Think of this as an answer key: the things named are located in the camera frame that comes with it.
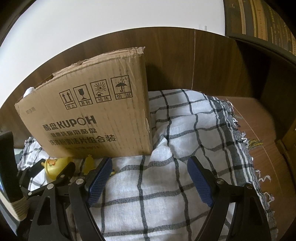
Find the yellow toy gun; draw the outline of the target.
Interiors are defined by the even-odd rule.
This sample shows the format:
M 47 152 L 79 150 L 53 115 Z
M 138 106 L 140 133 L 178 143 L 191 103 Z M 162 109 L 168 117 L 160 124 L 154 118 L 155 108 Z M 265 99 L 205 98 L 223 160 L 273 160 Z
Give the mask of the yellow toy gun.
M 91 171 L 97 171 L 99 174 L 107 173 L 109 176 L 115 174 L 115 170 L 112 166 L 112 159 L 110 157 L 103 157 L 96 159 L 89 154 L 81 162 L 79 177 L 86 177 Z

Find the white plush toy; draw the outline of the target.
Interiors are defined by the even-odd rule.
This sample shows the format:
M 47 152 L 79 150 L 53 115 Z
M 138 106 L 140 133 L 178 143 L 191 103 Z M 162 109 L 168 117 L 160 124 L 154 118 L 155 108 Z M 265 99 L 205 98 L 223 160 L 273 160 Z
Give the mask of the white plush toy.
M 30 93 L 34 92 L 35 88 L 34 87 L 29 87 L 23 94 L 23 98 L 25 98 L 26 96 L 28 96 Z

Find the yellow flower toy cup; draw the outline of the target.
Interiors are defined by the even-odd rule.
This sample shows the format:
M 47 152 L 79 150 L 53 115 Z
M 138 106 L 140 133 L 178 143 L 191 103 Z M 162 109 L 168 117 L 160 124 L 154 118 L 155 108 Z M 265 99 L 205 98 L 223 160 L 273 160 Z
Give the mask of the yellow flower toy cup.
M 72 157 L 47 159 L 46 161 L 41 162 L 41 165 L 44 167 L 47 177 L 51 180 L 56 180 L 62 170 L 72 161 Z

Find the black white plaid blanket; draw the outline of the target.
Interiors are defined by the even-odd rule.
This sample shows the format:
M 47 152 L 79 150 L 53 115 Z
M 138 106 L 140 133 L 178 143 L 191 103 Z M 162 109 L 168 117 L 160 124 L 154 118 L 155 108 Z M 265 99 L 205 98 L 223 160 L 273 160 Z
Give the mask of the black white plaid blanket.
M 276 240 L 273 197 L 260 189 L 232 104 L 179 89 L 150 92 L 149 107 L 152 154 L 115 158 L 115 173 L 91 209 L 105 239 L 194 240 L 209 213 L 187 171 L 195 156 L 227 183 L 254 186 Z

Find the brown cardboard box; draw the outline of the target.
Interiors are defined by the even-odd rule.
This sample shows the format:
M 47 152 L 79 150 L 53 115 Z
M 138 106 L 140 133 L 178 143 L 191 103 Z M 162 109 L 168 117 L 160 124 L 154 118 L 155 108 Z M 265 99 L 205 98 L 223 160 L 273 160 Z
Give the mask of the brown cardboard box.
M 152 152 L 144 47 L 72 64 L 24 95 L 15 108 L 52 158 Z

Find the wooden nightstand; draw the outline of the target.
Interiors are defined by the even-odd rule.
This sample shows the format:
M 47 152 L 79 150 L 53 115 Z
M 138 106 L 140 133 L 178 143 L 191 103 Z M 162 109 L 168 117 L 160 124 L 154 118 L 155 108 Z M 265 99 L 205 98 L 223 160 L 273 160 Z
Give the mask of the wooden nightstand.
M 219 96 L 233 104 L 239 130 L 248 140 L 260 143 L 249 150 L 254 167 L 259 170 L 257 178 L 261 190 L 274 197 L 273 209 L 295 211 L 295 188 L 288 165 L 275 145 L 275 123 L 271 114 L 255 98 Z

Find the dark wooden bookshelf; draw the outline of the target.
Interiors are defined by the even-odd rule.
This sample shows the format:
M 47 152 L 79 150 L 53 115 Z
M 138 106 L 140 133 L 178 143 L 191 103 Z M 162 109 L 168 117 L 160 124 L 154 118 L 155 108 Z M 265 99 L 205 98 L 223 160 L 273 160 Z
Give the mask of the dark wooden bookshelf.
M 265 1 L 224 1 L 225 35 L 273 48 L 295 58 L 295 36 Z

